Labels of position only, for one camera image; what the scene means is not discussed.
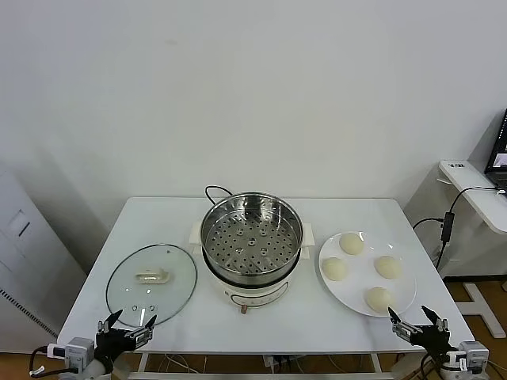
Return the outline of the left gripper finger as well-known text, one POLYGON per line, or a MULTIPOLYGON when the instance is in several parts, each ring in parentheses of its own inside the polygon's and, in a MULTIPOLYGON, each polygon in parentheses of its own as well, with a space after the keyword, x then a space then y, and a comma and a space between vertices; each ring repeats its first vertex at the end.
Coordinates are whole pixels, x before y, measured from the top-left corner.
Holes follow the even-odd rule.
POLYGON ((141 348, 153 337, 157 315, 154 315, 144 326, 125 334, 125 338, 133 348, 141 348))
POLYGON ((110 328, 114 326, 116 321, 119 319, 120 315, 123 313, 123 310, 117 310, 114 313, 111 313, 106 319, 103 321, 100 320, 97 323, 97 331, 98 332, 108 332, 110 328))

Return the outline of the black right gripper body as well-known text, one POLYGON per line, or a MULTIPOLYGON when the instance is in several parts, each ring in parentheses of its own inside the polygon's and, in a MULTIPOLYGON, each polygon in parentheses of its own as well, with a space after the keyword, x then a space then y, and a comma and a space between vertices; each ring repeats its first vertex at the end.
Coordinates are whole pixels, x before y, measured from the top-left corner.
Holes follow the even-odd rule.
POLYGON ((449 352, 458 348, 449 343, 450 332, 436 325, 417 325, 414 334, 414 346, 423 347, 434 359, 443 359, 449 352))

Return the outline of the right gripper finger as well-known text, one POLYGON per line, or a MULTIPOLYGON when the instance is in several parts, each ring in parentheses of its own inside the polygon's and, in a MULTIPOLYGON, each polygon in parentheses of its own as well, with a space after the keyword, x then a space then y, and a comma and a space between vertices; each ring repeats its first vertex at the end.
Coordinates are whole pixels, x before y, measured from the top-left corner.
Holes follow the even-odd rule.
POLYGON ((388 308, 393 333, 406 342, 412 343, 413 338, 420 333, 420 329, 403 321, 392 308, 388 308))
POLYGON ((427 306, 421 306, 421 309, 430 322, 435 325, 440 331, 448 331, 448 321, 439 317, 435 311, 427 306))

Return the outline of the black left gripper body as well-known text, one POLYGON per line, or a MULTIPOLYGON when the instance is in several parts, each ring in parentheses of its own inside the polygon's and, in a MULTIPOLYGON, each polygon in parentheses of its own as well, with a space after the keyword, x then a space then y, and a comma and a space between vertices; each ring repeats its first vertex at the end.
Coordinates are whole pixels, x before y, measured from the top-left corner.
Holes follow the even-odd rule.
POLYGON ((122 353, 133 352, 136 349, 136 341, 129 333, 126 329, 115 328, 108 332, 98 332, 94 358, 102 364, 114 364, 122 353))

